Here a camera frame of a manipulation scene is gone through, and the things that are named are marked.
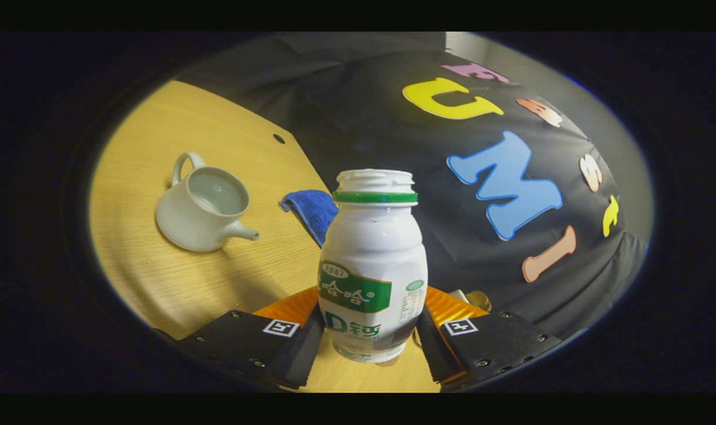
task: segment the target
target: green label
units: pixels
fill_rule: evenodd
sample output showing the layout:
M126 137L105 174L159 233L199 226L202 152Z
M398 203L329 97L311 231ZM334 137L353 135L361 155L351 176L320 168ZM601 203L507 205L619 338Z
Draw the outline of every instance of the green label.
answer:
M347 323L344 319L332 312L324 312L326 328L334 332L347 332L348 337L357 336L359 339L376 339L379 334L381 323L376 326L365 326L362 323L351 321Z
M423 280L413 280L411 283L407 284L406 291L412 291L417 290L418 288L423 286Z
M359 360L359 361L360 361L360 360L366 360L366 359L368 359L369 357L371 357L370 354L363 354L363 353L360 353L360 352L350 351L350 350L344 349L344 348L342 348L342 347L340 347L339 345L336 345L336 344L334 344L334 349L335 349L337 352L339 352L339 353L341 353L342 355L344 355L345 357L347 357L347 358L352 358L353 360Z
M356 312L375 313L390 306L392 283L351 274L324 261L318 273L318 295Z

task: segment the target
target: teapot spout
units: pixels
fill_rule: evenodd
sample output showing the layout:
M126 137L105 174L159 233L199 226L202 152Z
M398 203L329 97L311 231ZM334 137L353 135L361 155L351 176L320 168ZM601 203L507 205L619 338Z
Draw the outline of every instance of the teapot spout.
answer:
M258 240L260 234L257 231L247 228L239 221L235 221L224 229L225 237L242 237L248 240Z

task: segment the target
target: black border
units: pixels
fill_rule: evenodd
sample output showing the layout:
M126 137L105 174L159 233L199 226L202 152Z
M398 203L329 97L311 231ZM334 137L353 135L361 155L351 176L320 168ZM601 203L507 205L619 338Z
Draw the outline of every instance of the black border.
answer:
M121 117L184 64L257 35L0 34L0 391L265 390L143 325L83 237L85 176ZM657 215L648 260L614 312L554 354L466 390L716 391L716 99L692 78L716 83L706 59L716 35L487 36L617 112L650 160ZM660 43L690 56L668 57Z

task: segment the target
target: white plastic bottle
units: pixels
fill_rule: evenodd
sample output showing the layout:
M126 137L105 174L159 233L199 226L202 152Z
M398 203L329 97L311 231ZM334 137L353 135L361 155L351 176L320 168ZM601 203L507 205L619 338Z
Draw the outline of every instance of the white plastic bottle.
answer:
M359 169L336 178L339 213L322 248L318 304L334 349L350 360L396 358L423 310L428 267L412 177Z

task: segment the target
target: pink letter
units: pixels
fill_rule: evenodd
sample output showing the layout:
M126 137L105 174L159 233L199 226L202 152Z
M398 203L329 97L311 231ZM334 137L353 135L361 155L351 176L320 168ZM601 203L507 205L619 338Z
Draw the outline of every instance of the pink letter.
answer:
M504 76L501 76L490 69L484 68L479 64L457 65L455 67L453 67L452 65L442 65L442 68L450 70L453 73L460 74L461 76L474 75L481 80L493 80L494 78L496 78L502 83L509 83L509 80L507 80L507 78L505 78Z

